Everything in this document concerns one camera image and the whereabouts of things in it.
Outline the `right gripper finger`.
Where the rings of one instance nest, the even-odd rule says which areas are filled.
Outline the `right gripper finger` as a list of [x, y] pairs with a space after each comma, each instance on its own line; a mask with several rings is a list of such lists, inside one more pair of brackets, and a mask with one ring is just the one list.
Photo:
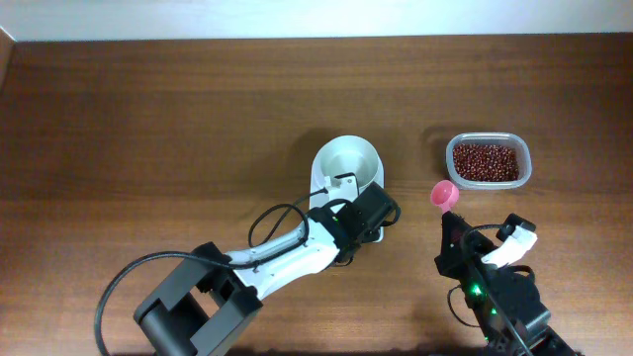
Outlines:
[[496, 238], [505, 242], [518, 227], [524, 228], [530, 232], [534, 232], [536, 230], [536, 225], [533, 222], [530, 222], [517, 214], [509, 214], [505, 221], [501, 224], [501, 227], [498, 229]]
[[442, 247], [458, 245], [464, 233], [468, 230], [465, 220], [452, 212], [446, 212], [441, 216]]

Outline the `pink measuring scoop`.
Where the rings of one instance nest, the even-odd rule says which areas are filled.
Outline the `pink measuring scoop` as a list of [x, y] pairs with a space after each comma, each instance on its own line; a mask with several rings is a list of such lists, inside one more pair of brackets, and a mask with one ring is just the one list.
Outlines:
[[442, 214], [450, 212], [459, 200], [460, 192], [454, 183], [442, 180], [434, 185], [430, 194], [430, 202]]

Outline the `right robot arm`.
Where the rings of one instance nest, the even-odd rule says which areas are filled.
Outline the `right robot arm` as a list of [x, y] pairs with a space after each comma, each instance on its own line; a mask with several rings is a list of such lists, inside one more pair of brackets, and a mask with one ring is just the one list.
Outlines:
[[486, 339], [481, 355], [577, 355], [549, 325], [533, 269], [517, 262], [537, 241], [536, 225], [516, 214], [502, 223], [470, 225], [441, 217], [438, 273], [458, 282]]

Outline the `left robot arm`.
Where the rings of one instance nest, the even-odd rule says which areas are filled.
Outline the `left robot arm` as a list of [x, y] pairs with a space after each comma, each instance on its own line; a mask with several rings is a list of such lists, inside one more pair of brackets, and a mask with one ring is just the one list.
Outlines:
[[224, 355], [263, 300], [307, 275], [353, 257], [380, 240], [401, 209], [372, 183], [354, 200], [310, 209], [290, 232], [254, 248], [198, 246], [137, 307], [134, 319], [158, 355]]

